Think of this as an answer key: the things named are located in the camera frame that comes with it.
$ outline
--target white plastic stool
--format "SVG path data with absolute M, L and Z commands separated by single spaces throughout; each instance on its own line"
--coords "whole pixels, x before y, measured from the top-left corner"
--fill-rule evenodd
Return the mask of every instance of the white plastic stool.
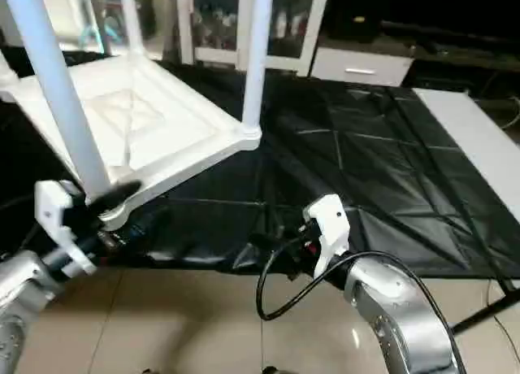
M 272 0 L 255 0 L 242 122 L 146 58 L 134 0 L 122 0 L 129 54 L 70 68 L 43 1 L 7 2 L 36 75 L 18 80 L 0 58 L 0 75 L 8 75 L 0 77 L 0 96 L 18 103 L 89 198 L 120 181 L 143 183 L 105 215 L 108 228 L 237 151 L 258 147 Z

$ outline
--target cable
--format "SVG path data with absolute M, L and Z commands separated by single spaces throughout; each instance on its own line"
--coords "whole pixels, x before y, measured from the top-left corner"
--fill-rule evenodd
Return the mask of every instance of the cable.
M 512 96 L 511 98 L 517 103 L 518 112 L 511 121 L 509 121 L 504 126 L 500 127 L 502 130 L 506 130 L 507 128 L 510 128 L 511 126 L 515 125 L 520 120 L 520 99 L 518 99 L 516 96 Z
M 267 261 L 265 267 L 263 268 L 262 274 L 258 278 L 258 284 L 257 284 L 257 290 L 256 290 L 256 307 L 257 307 L 257 313 L 262 320 L 271 321 L 271 320 L 277 319 L 278 317 L 285 314 L 287 311 L 292 309 L 297 303 L 299 303 L 308 293 L 310 293 L 314 287 L 316 287 L 320 282 L 325 280 L 325 278 L 327 276 L 329 276 L 333 271 L 335 271 L 337 268 L 339 268 L 343 265 L 351 265 L 355 260 L 361 259 L 361 258 L 385 259 L 388 262 L 390 262 L 392 265 L 400 268 L 422 290 L 422 293 L 426 297 L 427 301 L 430 303 L 432 310 L 434 311 L 435 315 L 439 318 L 440 322 L 444 326 L 444 329 L 446 330 L 446 333 L 448 334 L 448 338 L 450 340 L 452 350 L 453 350 L 453 355 L 455 356 L 455 359 L 457 360 L 459 372 L 461 374 L 466 374 L 466 370 L 465 370 L 464 364 L 462 362 L 461 354 L 458 350 L 457 343 L 455 342 L 455 337 L 453 336 L 451 328 L 449 327 L 448 321 L 446 321 L 446 319 L 444 318 L 444 315 L 440 311 L 440 308 L 437 305 L 435 299 L 431 296 L 430 291 L 424 285 L 423 281 L 420 280 L 419 277 L 416 276 L 408 268 L 408 266 L 406 266 L 402 261 L 400 261 L 395 256 L 392 256 L 391 254 L 387 254 L 385 252 L 379 252 L 379 251 L 372 250 L 372 251 L 360 252 L 357 254 L 347 254 L 345 257 L 341 258 L 337 263 L 330 266 L 322 275 L 320 275 L 316 279 L 312 280 L 306 287 L 304 287 L 298 294 L 296 294 L 293 298 L 291 298 L 289 301 L 287 301 L 280 308 L 273 311 L 272 313 L 266 313 L 263 310 L 263 289 L 264 289 L 264 285 L 266 283 L 267 273 L 269 272 L 271 265 L 276 261 L 276 259 L 284 251 L 284 249 L 286 249 L 288 246 L 291 246 L 292 244 L 294 244 L 294 242 L 295 242 L 295 240 L 288 241 L 288 242 L 284 243 L 276 251 L 274 251 L 271 254 L 271 257 L 269 258 L 269 260 Z
M 491 305 L 490 299 L 489 299 L 489 294 L 491 293 L 491 283 L 492 283 L 492 281 L 490 280 L 487 283 L 487 288 L 486 288 L 486 306 L 487 307 L 489 307 Z M 509 332 L 507 332 L 507 329 L 505 328 L 505 326 L 502 324 L 502 322 L 499 320 L 499 318 L 496 315 L 493 316 L 493 319 L 495 319 L 496 324 L 502 330 L 505 337 L 507 337 L 507 340 L 508 340 L 509 344 L 511 345 L 511 348 L 513 349 L 514 358 L 516 359 L 517 364 L 518 364 L 517 372 L 520 372 L 520 354 L 518 353 L 517 347 L 514 344 L 513 338 L 511 337 L 511 335 L 509 335 Z
M 20 197 L 10 199 L 7 202 L 0 203 L 0 211 L 8 209 L 9 207 L 16 206 L 19 203 L 30 201 L 33 198 L 34 198 L 34 194 L 27 194 L 27 195 L 22 195 Z

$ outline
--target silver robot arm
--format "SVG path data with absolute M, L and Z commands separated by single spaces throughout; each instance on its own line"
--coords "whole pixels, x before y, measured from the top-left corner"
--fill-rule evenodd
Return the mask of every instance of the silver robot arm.
M 314 219 L 321 236 L 314 278 L 332 257 L 349 248 L 349 222 L 340 197 L 329 194 L 303 211 Z M 380 259 L 361 258 L 349 269 L 344 296 L 379 339 L 390 374 L 459 374 L 452 342 L 441 319 L 419 286 L 401 270 Z
M 37 183 L 36 219 L 58 247 L 42 258 L 25 250 L 0 264 L 0 374 L 15 372 L 29 325 L 63 290 L 63 282 L 92 274 L 96 254 L 121 246 L 102 229 L 98 214 L 138 188 L 138 183 L 117 187 L 87 207 L 70 182 Z
M 461 372 L 441 320 L 402 271 L 376 259 L 358 259 L 344 296 L 379 339 L 390 374 Z

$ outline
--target black cable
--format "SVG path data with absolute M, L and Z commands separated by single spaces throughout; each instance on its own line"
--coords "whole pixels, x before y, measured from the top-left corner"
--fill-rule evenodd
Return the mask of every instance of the black cable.
M 491 305 L 491 303 L 489 301 L 489 293 L 490 293 L 490 289 L 491 289 L 491 283 L 492 283 L 492 281 L 490 280 L 487 283 L 487 288 L 486 288 L 486 306 L 487 307 L 489 307 Z M 513 338 L 511 337 L 511 335 L 509 335 L 509 332 L 507 332 L 507 329 L 505 328 L 505 326 L 502 324 L 502 322 L 499 320 L 499 318 L 496 315 L 493 316 L 493 319 L 495 319 L 496 324 L 500 327 L 500 329 L 504 333 L 505 337 L 507 337 L 507 340 L 509 341 L 509 344 L 513 348 L 513 353 L 514 353 L 515 359 L 517 360 L 517 364 L 520 367 L 520 354 L 518 353 L 517 347 L 514 344 Z
M 457 360 L 457 365 L 459 372 L 461 374 L 466 374 L 466 370 L 464 368 L 464 364 L 462 362 L 461 354 L 458 350 L 457 343 L 455 342 L 455 337 L 453 336 L 453 333 L 451 331 L 451 328 L 449 327 L 448 321 L 444 318 L 444 315 L 440 311 L 439 306 L 437 305 L 435 299 L 431 296 L 430 291 L 428 288 L 424 285 L 423 281 L 419 279 L 418 276 L 416 276 L 409 268 L 406 266 L 402 261 L 400 261 L 398 258 L 391 254 L 387 254 L 385 252 L 379 252 L 375 250 L 366 251 L 366 252 L 360 252 L 357 254 L 347 254 L 345 257 L 341 258 L 337 263 L 330 266 L 325 272 L 318 276 L 316 279 L 312 280 L 306 287 L 304 287 L 298 294 L 296 294 L 293 298 L 291 298 L 289 301 L 287 301 L 284 305 L 282 305 L 277 310 L 273 311 L 272 313 L 266 313 L 263 310 L 263 288 L 266 283 L 267 273 L 269 272 L 269 269 L 271 268 L 271 265 L 276 261 L 278 256 L 286 249 L 288 246 L 291 246 L 294 244 L 294 242 L 297 240 L 292 240 L 284 243 L 280 248 L 275 250 L 269 260 L 267 261 L 265 267 L 262 270 L 262 274 L 258 278 L 258 284 L 257 284 L 257 290 L 256 290 L 256 306 L 257 306 L 257 313 L 260 316 L 260 318 L 264 321 L 271 321 L 274 319 L 277 319 L 278 317 L 285 314 L 287 311 L 292 309 L 297 303 L 299 303 L 308 293 L 312 291 L 314 287 L 316 287 L 320 282 L 324 281 L 327 276 L 329 276 L 332 272 L 334 272 L 337 268 L 343 266 L 343 265 L 351 265 L 355 260 L 361 259 L 361 258 L 381 258 L 389 261 L 392 265 L 400 268 L 407 276 L 409 276 L 422 290 L 422 293 L 426 297 L 427 301 L 430 303 L 432 310 L 434 311 L 435 315 L 439 318 L 440 322 L 444 326 L 444 329 L 446 330 L 446 333 L 448 334 L 448 338 L 450 340 L 453 355 L 455 356 L 455 359 Z

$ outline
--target white cabinet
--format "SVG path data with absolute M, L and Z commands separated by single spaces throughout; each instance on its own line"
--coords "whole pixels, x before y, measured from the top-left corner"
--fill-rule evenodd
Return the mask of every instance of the white cabinet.
M 327 0 L 273 0 L 267 67 L 309 72 Z M 245 70 L 253 0 L 177 0 L 183 63 Z
M 399 86 L 413 59 L 319 47 L 311 75 L 324 80 Z

